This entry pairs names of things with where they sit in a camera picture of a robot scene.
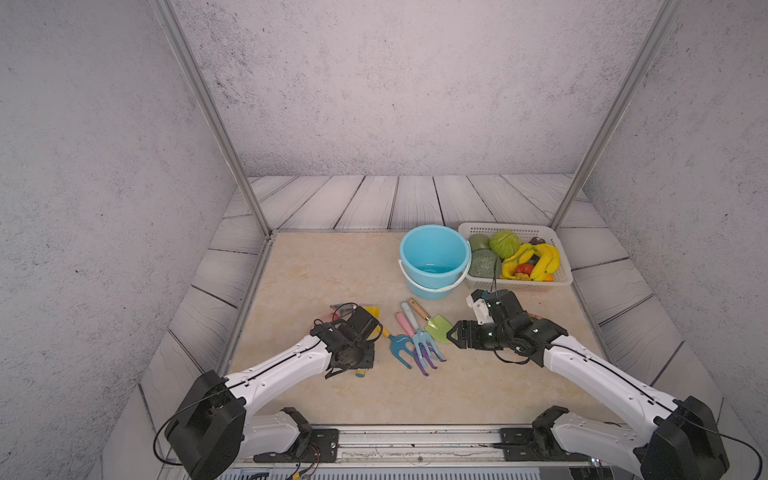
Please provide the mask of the light blue fork white handle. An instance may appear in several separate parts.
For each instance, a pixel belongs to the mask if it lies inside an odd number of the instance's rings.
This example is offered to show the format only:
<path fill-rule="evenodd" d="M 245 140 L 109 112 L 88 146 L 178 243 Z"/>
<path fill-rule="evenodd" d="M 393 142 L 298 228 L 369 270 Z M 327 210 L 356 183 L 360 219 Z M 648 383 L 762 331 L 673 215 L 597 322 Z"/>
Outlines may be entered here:
<path fill-rule="evenodd" d="M 428 353 L 430 355 L 430 358 L 438 360 L 440 362 L 445 362 L 446 358 L 439 351 L 439 348 L 435 344 L 432 336 L 430 334 L 428 334 L 427 332 L 421 330 L 421 328 L 418 325 L 418 322 L 416 320 L 415 314 L 414 314 L 413 310 L 411 309 L 411 307 L 408 305 L 408 303 L 407 302 L 402 302 L 401 303 L 401 309 L 402 309 L 402 312 L 409 317 L 410 321 L 417 328 L 417 332 L 419 333 L 419 337 L 427 345 Z"/>

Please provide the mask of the blue rake yellow handle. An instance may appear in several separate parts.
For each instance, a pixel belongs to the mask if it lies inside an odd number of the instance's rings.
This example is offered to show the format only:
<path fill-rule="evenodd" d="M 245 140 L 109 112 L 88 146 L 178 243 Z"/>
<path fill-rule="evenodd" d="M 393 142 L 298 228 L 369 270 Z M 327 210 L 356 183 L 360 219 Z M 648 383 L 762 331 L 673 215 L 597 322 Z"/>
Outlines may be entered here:
<path fill-rule="evenodd" d="M 390 351 L 398 361 L 408 369 L 412 368 L 412 364 L 422 369 L 414 349 L 410 347 L 413 345 L 410 337 L 407 335 L 393 335 L 384 327 L 381 328 L 381 333 L 390 340 Z"/>

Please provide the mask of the purple rake pink handle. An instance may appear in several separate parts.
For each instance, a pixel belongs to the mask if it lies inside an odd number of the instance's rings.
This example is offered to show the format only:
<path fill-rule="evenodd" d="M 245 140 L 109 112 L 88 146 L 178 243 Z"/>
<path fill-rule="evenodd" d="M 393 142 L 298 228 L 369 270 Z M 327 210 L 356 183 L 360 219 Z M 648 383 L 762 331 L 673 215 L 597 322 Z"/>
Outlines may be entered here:
<path fill-rule="evenodd" d="M 417 328 L 410 321 L 409 317 L 406 314 L 402 312 L 398 312 L 395 314 L 395 318 L 398 324 L 403 328 L 405 333 L 410 336 L 414 344 L 414 352 L 416 355 L 418 368 L 420 369 L 421 373 L 424 376 L 428 377 L 429 373 L 427 371 L 427 367 L 436 369 L 436 366 L 434 365 L 434 363 L 432 362 L 432 359 L 430 358 L 427 345 L 419 337 Z"/>

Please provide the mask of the yellow toy shovel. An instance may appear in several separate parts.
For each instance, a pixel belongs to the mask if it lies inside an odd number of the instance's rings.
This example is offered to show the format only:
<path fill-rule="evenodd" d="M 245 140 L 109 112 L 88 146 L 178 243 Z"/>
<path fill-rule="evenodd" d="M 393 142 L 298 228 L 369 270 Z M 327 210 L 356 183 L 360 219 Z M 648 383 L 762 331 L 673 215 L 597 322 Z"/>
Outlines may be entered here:
<path fill-rule="evenodd" d="M 363 309 L 368 313 L 370 313 L 376 320 L 379 320 L 380 309 L 378 307 L 365 305 L 363 306 Z M 377 324 L 373 332 L 369 335 L 368 341 L 375 341 L 380 335 L 381 335 L 381 326 Z M 362 369 L 358 369 L 355 372 L 355 375 L 357 378 L 364 378 L 367 372 L 368 372 L 368 368 L 362 368 Z"/>

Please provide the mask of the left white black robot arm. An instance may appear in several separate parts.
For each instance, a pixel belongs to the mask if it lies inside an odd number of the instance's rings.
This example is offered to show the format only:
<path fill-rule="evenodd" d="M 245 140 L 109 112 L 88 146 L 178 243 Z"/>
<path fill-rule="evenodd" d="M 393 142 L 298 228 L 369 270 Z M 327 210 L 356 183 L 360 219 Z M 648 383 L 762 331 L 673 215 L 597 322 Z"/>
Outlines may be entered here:
<path fill-rule="evenodd" d="M 215 479 L 250 457 L 295 462 L 300 477 L 334 461 L 337 430 L 313 429 L 292 407 L 270 415 L 261 410 L 309 378 L 372 367 L 380 332 L 374 314 L 346 304 L 341 314 L 316 320 L 300 341 L 258 365 L 226 377 L 202 374 L 162 427 L 177 465 L 192 479 Z"/>

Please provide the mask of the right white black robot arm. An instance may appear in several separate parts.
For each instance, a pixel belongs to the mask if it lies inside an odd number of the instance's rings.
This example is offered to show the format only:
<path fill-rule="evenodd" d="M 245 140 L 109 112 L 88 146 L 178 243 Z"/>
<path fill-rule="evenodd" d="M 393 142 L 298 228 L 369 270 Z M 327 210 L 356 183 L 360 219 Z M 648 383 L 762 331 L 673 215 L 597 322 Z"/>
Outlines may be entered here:
<path fill-rule="evenodd" d="M 621 371 L 550 319 L 531 315 L 508 290 L 474 291 L 475 317 L 461 320 L 447 338 L 460 349 L 509 349 L 522 363 L 556 373 L 622 419 L 594 421 L 553 406 L 532 423 L 533 451 L 542 459 L 583 455 L 641 479 L 720 479 L 730 468 L 708 405 L 679 400 Z"/>

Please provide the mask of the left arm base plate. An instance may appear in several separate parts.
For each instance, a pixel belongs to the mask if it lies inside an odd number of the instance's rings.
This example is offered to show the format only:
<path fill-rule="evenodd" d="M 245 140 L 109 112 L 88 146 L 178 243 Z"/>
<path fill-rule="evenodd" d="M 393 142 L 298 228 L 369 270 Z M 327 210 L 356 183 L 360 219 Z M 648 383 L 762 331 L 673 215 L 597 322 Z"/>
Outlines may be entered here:
<path fill-rule="evenodd" d="M 313 429 L 299 435 L 294 444 L 283 453 L 255 455 L 255 463 L 335 463 L 339 447 L 338 429 Z"/>

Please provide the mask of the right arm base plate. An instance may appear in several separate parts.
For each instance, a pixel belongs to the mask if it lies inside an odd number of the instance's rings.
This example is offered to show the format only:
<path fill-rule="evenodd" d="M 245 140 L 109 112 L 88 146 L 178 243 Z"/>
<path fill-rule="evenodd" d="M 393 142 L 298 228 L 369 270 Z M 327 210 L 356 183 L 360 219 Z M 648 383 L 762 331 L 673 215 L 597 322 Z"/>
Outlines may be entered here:
<path fill-rule="evenodd" d="M 588 462 L 589 456 L 563 450 L 547 429 L 503 428 L 501 441 L 491 444 L 503 452 L 505 461 Z"/>

